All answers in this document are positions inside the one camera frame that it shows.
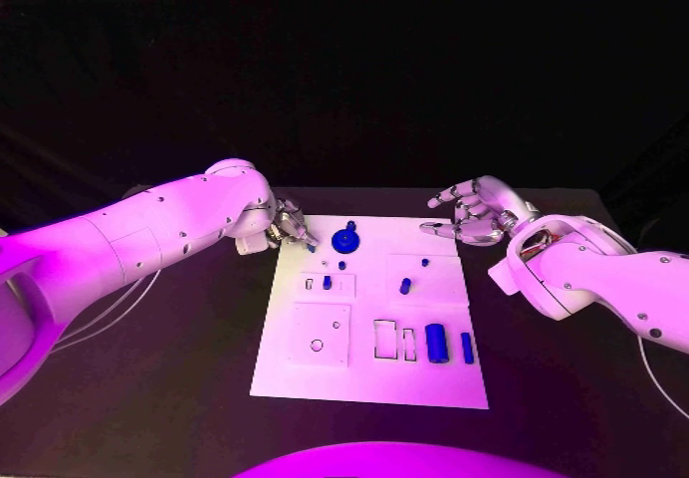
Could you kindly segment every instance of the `black curtain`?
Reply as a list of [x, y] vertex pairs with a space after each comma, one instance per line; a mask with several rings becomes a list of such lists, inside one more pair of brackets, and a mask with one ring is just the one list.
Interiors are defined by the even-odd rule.
[[682, 161], [679, 140], [634, 162], [687, 111], [685, 23], [659, 5], [3, 3], [0, 225], [236, 155], [274, 185], [592, 188], [627, 224]]

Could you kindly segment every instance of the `white cable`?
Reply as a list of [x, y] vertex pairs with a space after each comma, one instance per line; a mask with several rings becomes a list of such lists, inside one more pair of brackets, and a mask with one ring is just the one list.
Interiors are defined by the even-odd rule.
[[92, 324], [96, 323], [96, 321], [99, 321], [104, 316], [112, 311], [112, 309], [122, 303], [122, 300], [131, 295], [134, 289], [140, 286], [140, 283], [144, 281], [144, 278], [140, 278], [132, 286], [130, 287], [130, 289], [122, 293], [122, 296], [115, 300], [115, 303], [98, 314], [98, 316], [83, 325], [81, 326], [78, 329], [75, 329], [73, 331], [71, 331], [68, 334], [65, 334], [63, 336], [60, 336], [60, 339], [56, 341], [56, 344], [62, 341], [65, 341], [69, 337], [73, 337], [79, 332], [82, 332]]
[[657, 382], [656, 375], [653, 374], [653, 370], [650, 369], [649, 365], [649, 359], [646, 358], [646, 350], [643, 349], [643, 339], [638, 336], [638, 349], [641, 350], [641, 359], [643, 359], [643, 364], [646, 365], [646, 371], [649, 372], [650, 379], [653, 380], [653, 383], [656, 384], [657, 389], [660, 390], [660, 393], [663, 394], [666, 400], [670, 402], [672, 406], [677, 409], [677, 411], [685, 415], [685, 418], [689, 419], [689, 413], [680, 408], [680, 406], [674, 403], [674, 400], [670, 398], [670, 395], [664, 391], [664, 388], [660, 386], [660, 383]]
[[125, 315], [130, 313], [131, 309], [137, 306], [137, 303], [141, 301], [141, 299], [144, 298], [150, 288], [151, 288], [151, 285], [154, 284], [156, 282], [156, 279], [158, 278], [158, 275], [161, 274], [161, 271], [157, 271], [156, 272], [156, 275], [154, 275], [154, 278], [151, 279], [151, 281], [148, 282], [148, 285], [147, 287], [144, 288], [144, 291], [141, 292], [141, 295], [140, 297], [137, 298], [137, 300], [134, 301], [134, 303], [130, 305], [130, 307], [127, 308], [127, 310], [121, 313], [121, 315], [101, 328], [98, 329], [95, 332], [89, 333], [86, 336], [81, 337], [79, 339], [76, 339], [73, 342], [69, 342], [68, 344], [65, 344], [63, 346], [60, 347], [56, 347], [55, 349], [50, 350], [50, 354], [53, 354], [55, 352], [58, 351], [62, 351], [66, 347], [71, 347], [73, 344], [78, 344], [79, 342], [85, 341], [86, 339], [89, 339], [91, 337], [95, 337], [101, 332], [104, 332], [124, 317]]

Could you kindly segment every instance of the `small blue piece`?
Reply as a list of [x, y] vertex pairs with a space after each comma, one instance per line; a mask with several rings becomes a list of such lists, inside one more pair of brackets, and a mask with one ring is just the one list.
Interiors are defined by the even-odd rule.
[[471, 336], [463, 332], [464, 363], [474, 363], [474, 350], [471, 348]]
[[354, 221], [349, 221], [347, 228], [333, 234], [333, 249], [340, 254], [350, 254], [359, 248], [359, 234], [354, 231]]
[[409, 294], [409, 289], [412, 288], [412, 280], [405, 277], [402, 280], [402, 286], [399, 288], [399, 292], [406, 296]]
[[427, 325], [428, 362], [447, 363], [450, 361], [448, 343], [445, 342], [445, 328], [441, 324]]

